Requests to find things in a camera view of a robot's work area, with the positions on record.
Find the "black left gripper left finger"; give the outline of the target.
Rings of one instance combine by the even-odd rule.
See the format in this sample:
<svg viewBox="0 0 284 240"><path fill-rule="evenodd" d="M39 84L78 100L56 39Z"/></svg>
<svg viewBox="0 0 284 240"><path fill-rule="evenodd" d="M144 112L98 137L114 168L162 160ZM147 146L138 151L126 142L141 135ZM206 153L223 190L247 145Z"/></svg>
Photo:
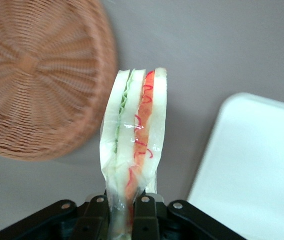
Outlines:
<svg viewBox="0 0 284 240"><path fill-rule="evenodd" d="M109 232L109 203L106 195L95 196L74 228L75 240L107 240Z"/></svg>

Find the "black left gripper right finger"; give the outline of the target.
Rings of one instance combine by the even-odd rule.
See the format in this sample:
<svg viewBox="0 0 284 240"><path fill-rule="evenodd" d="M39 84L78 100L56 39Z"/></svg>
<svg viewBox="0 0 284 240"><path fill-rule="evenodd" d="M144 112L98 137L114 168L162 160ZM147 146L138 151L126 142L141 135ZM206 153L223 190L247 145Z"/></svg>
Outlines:
<svg viewBox="0 0 284 240"><path fill-rule="evenodd" d="M132 240L160 240L157 204L163 204L161 195L141 195L134 203Z"/></svg>

